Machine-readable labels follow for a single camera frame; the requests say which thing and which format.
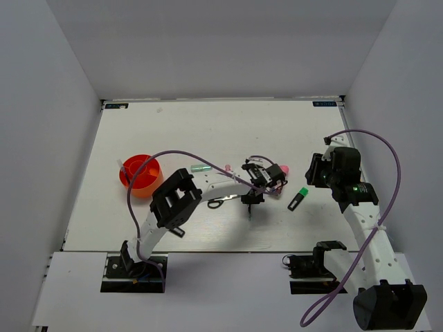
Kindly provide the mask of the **yellow highlighter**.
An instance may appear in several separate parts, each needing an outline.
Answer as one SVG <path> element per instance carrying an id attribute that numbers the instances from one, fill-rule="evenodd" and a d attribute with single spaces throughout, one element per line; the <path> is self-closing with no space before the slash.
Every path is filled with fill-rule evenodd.
<path id="1" fill-rule="evenodd" d="M 186 234 L 186 232 L 183 229 L 181 229 L 180 227 L 169 229 L 169 232 L 171 232 L 172 234 L 174 234 L 175 236 L 177 236 L 179 238 L 183 238 Z"/>

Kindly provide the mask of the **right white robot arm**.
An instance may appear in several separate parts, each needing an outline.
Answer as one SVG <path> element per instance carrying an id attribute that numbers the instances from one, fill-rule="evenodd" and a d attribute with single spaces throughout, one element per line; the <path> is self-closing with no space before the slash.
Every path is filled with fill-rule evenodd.
<path id="1" fill-rule="evenodd" d="M 425 288 L 411 282 L 400 266 L 381 220 L 379 199 L 373 186 L 361 181 L 361 155 L 355 148 L 331 144 L 314 154 L 305 174 L 308 185 L 329 188 L 350 225 L 363 265 L 351 275 L 350 254 L 341 243 L 323 243 L 324 252 L 312 259 L 322 276 L 333 273 L 354 295 L 353 313 L 364 331 L 411 330 L 427 300 Z"/>

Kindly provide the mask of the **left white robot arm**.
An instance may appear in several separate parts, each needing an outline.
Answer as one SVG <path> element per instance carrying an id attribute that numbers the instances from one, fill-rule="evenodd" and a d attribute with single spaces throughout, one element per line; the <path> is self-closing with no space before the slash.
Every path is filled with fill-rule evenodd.
<path id="1" fill-rule="evenodd" d="M 286 184 L 286 175 L 277 164 L 264 167 L 248 162 L 235 170 L 213 169 L 200 174 L 178 169 L 154 191 L 149 213 L 142 224 L 136 220 L 132 207 L 128 207 L 136 236 L 122 244 L 123 268 L 131 277 L 142 274 L 146 265 L 151 264 L 148 259 L 166 232 L 184 236 L 181 226 L 199 204 L 236 196 L 247 206 L 257 205 L 264 202 L 265 195 L 277 195 Z"/>

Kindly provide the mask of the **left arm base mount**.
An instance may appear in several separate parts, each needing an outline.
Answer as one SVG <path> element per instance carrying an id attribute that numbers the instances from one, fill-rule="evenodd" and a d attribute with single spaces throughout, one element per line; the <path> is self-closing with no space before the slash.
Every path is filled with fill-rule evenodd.
<path id="1" fill-rule="evenodd" d="M 101 293 L 160 294 L 165 282 L 157 267 L 142 262 L 134 272 L 127 272 L 120 256 L 109 255 L 102 276 Z"/>

